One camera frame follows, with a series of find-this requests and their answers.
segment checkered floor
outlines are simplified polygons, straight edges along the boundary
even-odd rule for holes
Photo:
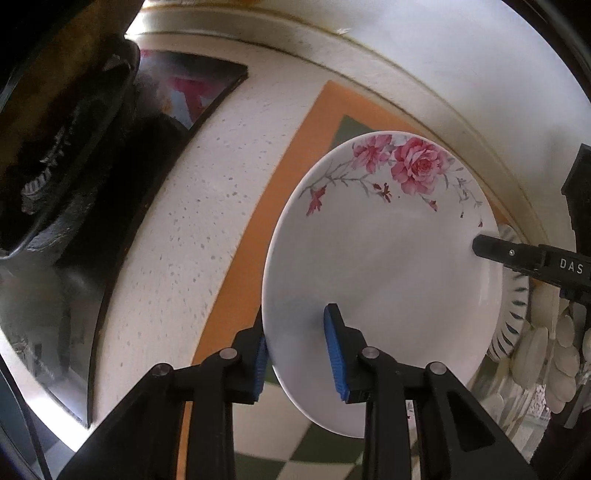
[[[265,380],[256,404],[234,405],[237,479],[360,479],[363,440],[330,433],[308,420],[270,366]]]

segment blue and white plate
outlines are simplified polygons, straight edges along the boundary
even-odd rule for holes
[[[503,240],[520,244],[517,233],[509,225],[499,225],[499,234]],[[523,324],[530,293],[530,279],[524,274],[503,269],[503,301],[496,323],[496,331],[488,348],[488,356],[495,362],[511,355],[515,348]]]

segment floral plate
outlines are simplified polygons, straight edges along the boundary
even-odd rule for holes
[[[464,383],[491,341],[502,266],[472,240],[497,235],[476,180],[450,153],[405,132],[361,135],[325,155],[285,206],[263,277],[265,337],[293,403],[335,433],[362,437],[365,406],[341,402],[323,309],[336,302],[370,345]]]

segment black bracket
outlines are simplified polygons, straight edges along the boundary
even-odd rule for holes
[[[193,402],[187,480],[234,480],[232,403],[252,404],[262,390],[267,348],[259,311],[231,348],[200,365],[151,368],[97,427],[58,480],[176,478],[185,403]]]
[[[415,408],[423,480],[535,480],[519,451],[462,383],[440,362],[398,363],[368,347],[360,331],[332,320],[344,361],[347,403],[367,402],[363,480],[411,480],[406,400]]]

